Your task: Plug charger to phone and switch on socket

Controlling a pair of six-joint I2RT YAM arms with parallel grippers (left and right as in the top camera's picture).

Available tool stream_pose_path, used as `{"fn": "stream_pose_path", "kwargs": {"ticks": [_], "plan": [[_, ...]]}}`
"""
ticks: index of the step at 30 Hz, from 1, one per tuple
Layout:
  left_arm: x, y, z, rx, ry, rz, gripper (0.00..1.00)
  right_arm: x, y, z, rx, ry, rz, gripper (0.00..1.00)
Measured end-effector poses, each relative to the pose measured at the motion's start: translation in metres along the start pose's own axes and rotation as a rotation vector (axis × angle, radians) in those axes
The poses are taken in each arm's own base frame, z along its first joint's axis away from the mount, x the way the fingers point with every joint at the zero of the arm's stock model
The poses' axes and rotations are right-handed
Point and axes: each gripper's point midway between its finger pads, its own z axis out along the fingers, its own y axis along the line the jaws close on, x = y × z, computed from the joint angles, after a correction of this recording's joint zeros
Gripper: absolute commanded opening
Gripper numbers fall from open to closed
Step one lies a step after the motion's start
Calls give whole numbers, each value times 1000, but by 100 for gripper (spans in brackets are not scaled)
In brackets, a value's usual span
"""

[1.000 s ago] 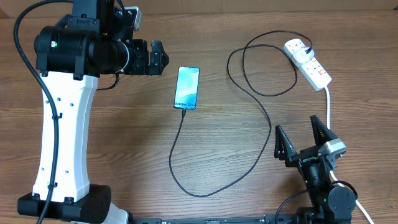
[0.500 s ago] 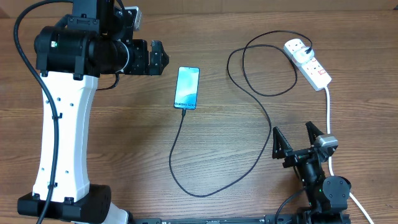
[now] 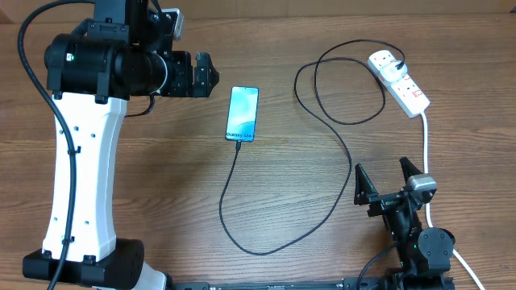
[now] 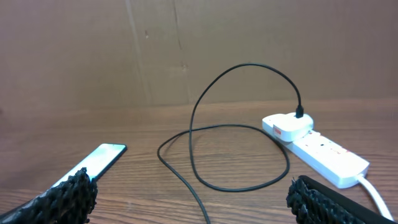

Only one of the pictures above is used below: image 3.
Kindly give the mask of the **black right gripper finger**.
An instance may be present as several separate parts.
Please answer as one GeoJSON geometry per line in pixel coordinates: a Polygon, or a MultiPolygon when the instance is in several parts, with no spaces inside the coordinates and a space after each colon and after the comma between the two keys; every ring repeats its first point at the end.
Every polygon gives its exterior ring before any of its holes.
{"type": "Polygon", "coordinates": [[[365,172],[361,164],[355,166],[356,173],[356,187],[354,204],[355,205],[367,205],[373,198],[378,196],[378,191],[374,187],[372,181],[365,172]]]}
{"type": "Polygon", "coordinates": [[[402,167],[404,181],[408,181],[412,176],[422,174],[422,172],[406,156],[401,157],[399,161],[402,167]]]}

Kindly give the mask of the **Galaxy S24 smartphone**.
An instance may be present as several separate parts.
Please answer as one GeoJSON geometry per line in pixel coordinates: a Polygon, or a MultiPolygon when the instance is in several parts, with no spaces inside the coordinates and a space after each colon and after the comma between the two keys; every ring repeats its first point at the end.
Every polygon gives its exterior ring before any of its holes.
{"type": "Polygon", "coordinates": [[[259,96],[260,91],[256,87],[234,86],[231,89],[226,140],[254,141],[259,96]]]}

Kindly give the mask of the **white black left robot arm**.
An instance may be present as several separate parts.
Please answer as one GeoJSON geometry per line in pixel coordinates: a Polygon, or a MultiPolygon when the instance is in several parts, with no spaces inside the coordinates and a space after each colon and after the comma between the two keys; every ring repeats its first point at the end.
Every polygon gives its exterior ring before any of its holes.
{"type": "Polygon", "coordinates": [[[155,1],[96,1],[94,15],[46,48],[36,88],[56,120],[51,218],[42,247],[23,258],[29,279],[98,289],[170,289],[144,245],[114,230],[117,143],[132,97],[208,97],[219,74],[209,54],[173,49],[185,17],[155,1]]]}

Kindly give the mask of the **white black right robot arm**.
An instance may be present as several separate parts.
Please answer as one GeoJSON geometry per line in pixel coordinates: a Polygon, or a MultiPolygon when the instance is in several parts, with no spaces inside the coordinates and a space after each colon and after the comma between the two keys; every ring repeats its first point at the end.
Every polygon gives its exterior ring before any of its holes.
{"type": "Polygon", "coordinates": [[[428,205],[436,193],[434,178],[416,168],[406,157],[400,158],[405,186],[396,193],[380,194],[361,164],[355,166],[355,205],[368,206],[368,216],[381,216],[393,245],[373,257],[360,272],[355,287],[360,289],[367,270],[390,251],[395,250],[399,268],[390,268],[376,279],[373,289],[453,289],[450,259],[455,236],[439,227],[424,229],[418,211],[428,205]]]}

